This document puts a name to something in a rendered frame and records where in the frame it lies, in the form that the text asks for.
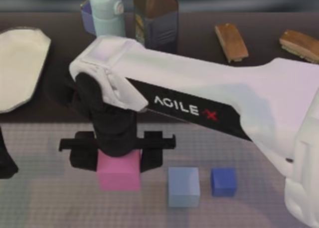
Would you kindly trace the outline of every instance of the dark blue cube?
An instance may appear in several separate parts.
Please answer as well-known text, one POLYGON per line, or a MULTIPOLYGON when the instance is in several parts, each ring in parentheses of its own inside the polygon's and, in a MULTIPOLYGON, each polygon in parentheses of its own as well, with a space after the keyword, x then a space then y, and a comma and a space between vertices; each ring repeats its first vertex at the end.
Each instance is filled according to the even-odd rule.
POLYGON ((234 168, 213 168, 211 170, 212 195, 215 197, 233 197, 237 190, 234 168))

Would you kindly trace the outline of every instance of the tiled surface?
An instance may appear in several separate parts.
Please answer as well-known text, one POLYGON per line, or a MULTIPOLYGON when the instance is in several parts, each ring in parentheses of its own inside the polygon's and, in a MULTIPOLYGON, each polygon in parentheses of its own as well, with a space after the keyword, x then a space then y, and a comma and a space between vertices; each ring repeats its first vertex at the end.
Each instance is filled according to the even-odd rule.
POLYGON ((91 130, 87 124, 2 124, 20 173, 0 180, 0 228, 306 228, 284 204, 284 178, 250 142, 185 124, 143 124, 176 134, 164 167, 143 174, 141 192, 102 192, 95 173, 73 169, 60 138, 91 130), (199 167, 197 208, 167 207, 167 168, 199 167), (235 167, 234 198, 214 198, 211 167, 235 167))

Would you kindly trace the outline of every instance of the wooden brush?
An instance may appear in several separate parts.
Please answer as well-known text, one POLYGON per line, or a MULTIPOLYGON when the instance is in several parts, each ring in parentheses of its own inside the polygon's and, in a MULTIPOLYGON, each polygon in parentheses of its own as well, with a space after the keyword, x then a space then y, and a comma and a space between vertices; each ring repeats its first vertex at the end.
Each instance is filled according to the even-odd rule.
POLYGON ((244 40, 235 25, 231 23, 217 25, 215 32, 229 63, 241 61, 249 56, 244 40))
POLYGON ((280 37, 282 48, 311 63, 319 64, 319 41, 301 32, 286 30, 280 37))

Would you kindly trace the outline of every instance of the pink block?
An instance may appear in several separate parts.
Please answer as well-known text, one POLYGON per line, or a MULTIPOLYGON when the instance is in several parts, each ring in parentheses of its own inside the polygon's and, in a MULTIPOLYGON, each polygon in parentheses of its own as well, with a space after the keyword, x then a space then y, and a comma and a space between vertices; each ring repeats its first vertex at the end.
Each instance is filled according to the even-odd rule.
POLYGON ((122 157, 110 157, 99 150, 97 175, 105 191, 138 191, 141 189, 139 150, 122 157))

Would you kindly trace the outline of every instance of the white dish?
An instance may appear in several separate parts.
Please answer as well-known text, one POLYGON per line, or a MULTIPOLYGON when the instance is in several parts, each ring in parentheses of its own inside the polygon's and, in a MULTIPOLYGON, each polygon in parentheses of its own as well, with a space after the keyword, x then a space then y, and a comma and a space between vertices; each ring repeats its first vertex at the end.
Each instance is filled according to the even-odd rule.
POLYGON ((50 44, 51 39, 37 28, 16 27, 0 33, 0 113, 32 98, 50 44))

